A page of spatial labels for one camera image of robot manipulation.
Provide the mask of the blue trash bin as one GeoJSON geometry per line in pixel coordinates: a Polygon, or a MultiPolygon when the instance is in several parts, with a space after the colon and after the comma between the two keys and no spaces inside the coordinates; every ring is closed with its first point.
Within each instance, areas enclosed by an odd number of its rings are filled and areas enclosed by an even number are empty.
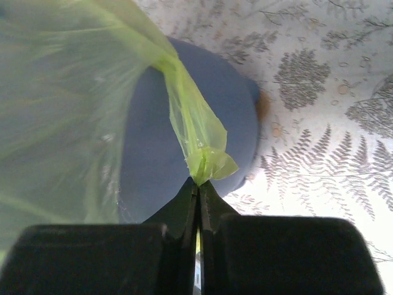
{"type": "Polygon", "coordinates": [[[120,174],[119,220],[140,223],[191,177],[225,196],[257,149],[260,89],[206,49],[170,39],[179,60],[148,68],[133,93],[120,174]]]}

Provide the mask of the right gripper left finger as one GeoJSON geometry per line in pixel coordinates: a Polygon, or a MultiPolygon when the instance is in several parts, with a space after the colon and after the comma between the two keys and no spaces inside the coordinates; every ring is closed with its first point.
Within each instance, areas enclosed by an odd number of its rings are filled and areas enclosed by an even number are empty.
{"type": "Polygon", "coordinates": [[[26,228],[1,267],[2,294],[192,294],[197,186],[141,224],[26,228]]]}

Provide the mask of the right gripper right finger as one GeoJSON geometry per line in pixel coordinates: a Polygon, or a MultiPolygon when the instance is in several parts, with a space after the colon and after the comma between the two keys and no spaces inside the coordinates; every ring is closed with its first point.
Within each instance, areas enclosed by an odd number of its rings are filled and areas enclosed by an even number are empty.
{"type": "Polygon", "coordinates": [[[203,294],[383,294],[358,229],[340,218],[241,215],[199,190],[203,294]]]}

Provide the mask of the green trash bag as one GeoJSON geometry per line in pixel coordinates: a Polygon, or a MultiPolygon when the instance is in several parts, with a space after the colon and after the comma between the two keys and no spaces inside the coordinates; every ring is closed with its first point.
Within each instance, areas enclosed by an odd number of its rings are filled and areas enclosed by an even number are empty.
{"type": "Polygon", "coordinates": [[[179,60],[133,1],[1,2],[1,255],[33,224],[116,224],[125,124],[179,60]]]}

